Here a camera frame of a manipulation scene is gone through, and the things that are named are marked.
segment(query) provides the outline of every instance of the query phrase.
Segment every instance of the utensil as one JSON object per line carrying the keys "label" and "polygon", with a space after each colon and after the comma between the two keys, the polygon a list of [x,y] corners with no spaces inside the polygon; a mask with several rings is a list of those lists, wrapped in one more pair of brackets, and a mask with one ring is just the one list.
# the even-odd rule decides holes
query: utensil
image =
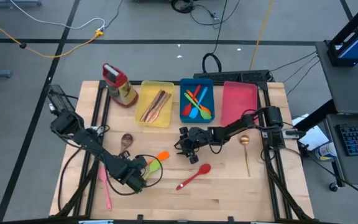
{"label": "utensil", "polygon": [[[197,96],[197,93],[199,92],[200,88],[201,88],[201,85],[198,85],[196,87],[196,90],[194,91],[194,94],[192,94],[190,90],[186,90],[186,92],[192,97],[193,100],[196,100],[196,96]],[[182,115],[189,116],[190,111],[191,111],[191,103],[189,103],[188,105],[185,106],[185,108],[182,111]]]}
{"label": "utensil", "polygon": [[[162,151],[157,155],[157,159],[159,159],[160,161],[168,159],[169,158],[169,152],[168,151]],[[152,163],[155,159],[152,159],[148,162],[148,164],[150,165],[150,163]]]}
{"label": "utensil", "polygon": [[249,138],[248,138],[248,136],[243,135],[240,137],[239,141],[240,141],[240,144],[242,144],[244,146],[244,150],[246,152],[247,171],[248,171],[248,176],[250,177],[251,174],[250,174],[250,169],[249,169],[248,152],[247,152],[247,146],[246,146],[249,143]]}
{"label": "utensil", "polygon": [[[201,94],[201,96],[200,96],[200,99],[198,100],[197,106],[200,106],[200,103],[201,103],[201,101],[203,100],[207,89],[208,89],[208,87],[205,87],[205,88],[204,88],[204,90],[203,90],[203,92],[202,92],[202,94]],[[198,115],[198,109],[197,109],[197,108],[191,109],[191,112],[190,112],[190,114],[189,114],[189,117],[191,117],[191,118],[196,118],[197,115]]]}
{"label": "utensil", "polygon": [[197,109],[199,109],[200,115],[201,115],[201,117],[202,117],[203,119],[212,119],[212,116],[209,115],[207,111],[202,110],[202,109],[196,104],[196,102],[194,102],[193,99],[191,99],[191,97],[190,97],[187,93],[185,93],[185,97],[186,97]]}
{"label": "utensil", "polygon": [[165,94],[165,91],[160,90],[157,95],[155,96],[154,100],[151,102],[149,107],[147,107],[146,111],[144,111],[144,114],[140,118],[140,121],[145,121],[146,117],[150,114],[150,111],[157,105],[157,103],[161,100],[162,96]]}
{"label": "utensil", "polygon": [[[193,94],[192,94],[189,90],[187,90],[186,92],[187,92],[187,94],[189,94],[190,97],[192,97],[192,99],[193,99],[196,103],[198,103],[198,100],[193,96]],[[211,115],[211,111],[210,111],[208,108],[206,108],[205,106],[203,106],[203,105],[200,104],[200,108],[201,108],[202,110],[207,111],[208,114]]]}
{"label": "utensil", "polygon": [[149,177],[150,174],[152,174],[153,172],[159,170],[161,168],[161,165],[159,163],[158,160],[154,160],[150,166],[149,166],[149,172],[144,176],[144,179],[147,179]]}
{"label": "utensil", "polygon": [[149,114],[149,118],[147,119],[146,122],[154,122],[158,115],[160,114],[160,111],[162,109],[162,107],[165,105],[165,103],[168,101],[168,99],[171,97],[171,94],[166,93],[165,96],[163,97],[163,99],[158,103],[158,105],[153,109],[153,112],[150,112]]}
{"label": "utensil", "polygon": [[196,178],[198,175],[207,174],[210,170],[211,170],[211,165],[209,165],[209,164],[203,164],[203,165],[198,169],[198,172],[197,172],[193,177],[190,177],[189,179],[187,179],[186,181],[184,181],[183,183],[181,183],[181,184],[177,187],[177,190],[182,189],[184,186],[186,186],[186,184],[190,183],[190,181],[192,181],[192,180],[193,180],[194,178]]}
{"label": "utensil", "polygon": [[121,151],[119,152],[120,154],[123,153],[125,151],[125,149],[127,149],[129,146],[132,145],[132,143],[134,142],[134,137],[129,134],[126,133],[121,137]]}
{"label": "utensil", "polygon": [[106,176],[106,170],[104,169],[104,166],[100,167],[100,169],[99,169],[99,179],[101,181],[103,181],[104,193],[106,194],[106,207],[109,211],[111,211],[111,201],[110,201],[109,190],[107,187],[107,176]]}

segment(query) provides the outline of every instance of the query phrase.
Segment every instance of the yellow tray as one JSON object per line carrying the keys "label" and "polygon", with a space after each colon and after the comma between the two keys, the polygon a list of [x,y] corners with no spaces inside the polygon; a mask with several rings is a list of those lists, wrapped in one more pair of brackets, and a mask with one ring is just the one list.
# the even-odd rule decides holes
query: yellow tray
{"label": "yellow tray", "polygon": [[[140,125],[167,128],[171,121],[172,101],[173,101],[173,87],[174,84],[170,82],[154,82],[143,81],[140,88],[139,103],[137,104],[135,120]],[[171,94],[164,107],[160,110],[160,114],[153,123],[141,122],[140,118],[151,104],[157,93],[166,91]]]}

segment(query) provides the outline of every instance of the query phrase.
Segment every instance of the wooden table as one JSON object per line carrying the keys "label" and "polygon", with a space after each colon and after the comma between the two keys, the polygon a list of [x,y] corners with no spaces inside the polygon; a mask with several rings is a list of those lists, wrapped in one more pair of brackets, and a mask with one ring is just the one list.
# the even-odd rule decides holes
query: wooden table
{"label": "wooden table", "polygon": [[[85,126],[89,126],[98,91],[99,82],[83,82],[76,112],[84,118]],[[134,86],[140,92],[140,86]],[[291,123],[287,97],[282,83],[269,83],[268,92],[272,106],[281,109],[283,120]],[[120,151],[121,136],[131,133],[134,137],[133,145],[128,151],[134,156],[137,154],[154,154],[167,150],[171,156],[163,161],[163,179],[154,187],[144,189],[140,194],[119,196],[109,189],[112,211],[106,208],[104,185],[98,179],[94,193],[91,218],[129,219],[135,220],[138,214],[143,214],[145,220],[227,220],[233,216],[236,221],[274,221],[272,202],[270,199],[267,172],[264,162],[260,158],[262,139],[260,132],[249,129],[240,134],[247,134],[250,143],[247,146],[249,153],[251,177],[248,177],[245,163],[244,148],[234,136],[223,146],[220,154],[213,154],[209,148],[203,147],[198,152],[200,161],[191,165],[185,156],[176,155],[173,145],[178,141],[183,124],[179,119],[179,86],[175,86],[172,105],[172,117],[169,128],[149,128],[139,126],[134,119],[136,106],[129,109],[122,108],[111,102],[107,124],[111,130],[104,137],[103,146],[112,154]],[[201,128],[220,126],[223,86],[214,87],[215,120],[207,125],[197,124]],[[100,109],[101,120],[103,109]],[[296,149],[296,141],[286,140],[290,149]],[[62,161],[62,167],[68,158],[76,151],[67,146]],[[63,180],[62,204],[66,203],[78,186],[84,151],[81,151],[68,166]],[[300,157],[290,151],[281,151],[283,170],[287,182],[287,189],[300,207],[313,217],[305,175]],[[175,190],[178,184],[196,173],[199,166],[208,162],[212,170],[208,175],[201,176],[188,184],[182,190]],[[156,181],[160,173],[150,176],[149,181]],[[121,192],[130,192],[128,186],[122,186],[112,180],[112,183]],[[57,190],[53,198],[50,214],[56,214]],[[81,212],[84,213],[88,190],[83,194]],[[278,195],[281,217],[283,213],[281,194]]]}

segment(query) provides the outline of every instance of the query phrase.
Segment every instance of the red spoon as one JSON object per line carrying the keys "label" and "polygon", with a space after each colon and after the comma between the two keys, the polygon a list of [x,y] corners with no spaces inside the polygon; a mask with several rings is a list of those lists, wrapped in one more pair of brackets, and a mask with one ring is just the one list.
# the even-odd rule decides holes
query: red spoon
{"label": "red spoon", "polygon": [[[196,88],[196,90],[194,91],[193,100],[196,98],[196,95],[197,95],[197,93],[199,92],[200,88],[201,88],[201,85],[198,85],[197,88]],[[185,106],[185,108],[183,109],[183,111],[181,112],[181,114],[182,114],[183,116],[189,116],[190,112],[191,112],[191,103],[189,103],[188,105]]]}
{"label": "red spoon", "polygon": [[201,174],[207,174],[209,171],[211,170],[211,165],[209,164],[203,164],[200,169],[198,170],[198,172],[193,176],[190,177],[189,179],[187,179],[186,181],[184,181],[183,183],[181,183],[178,187],[177,190],[182,189],[184,186],[186,186],[186,184],[190,183],[190,181],[192,181],[194,178],[196,178],[198,175]]}

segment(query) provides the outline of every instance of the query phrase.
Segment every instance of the pink tray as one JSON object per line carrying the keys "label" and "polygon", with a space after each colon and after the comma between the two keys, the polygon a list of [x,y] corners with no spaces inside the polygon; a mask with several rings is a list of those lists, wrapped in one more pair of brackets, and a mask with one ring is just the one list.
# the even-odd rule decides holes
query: pink tray
{"label": "pink tray", "polygon": [[253,84],[226,81],[223,84],[222,125],[231,124],[240,119],[248,109],[258,107],[258,87]]}

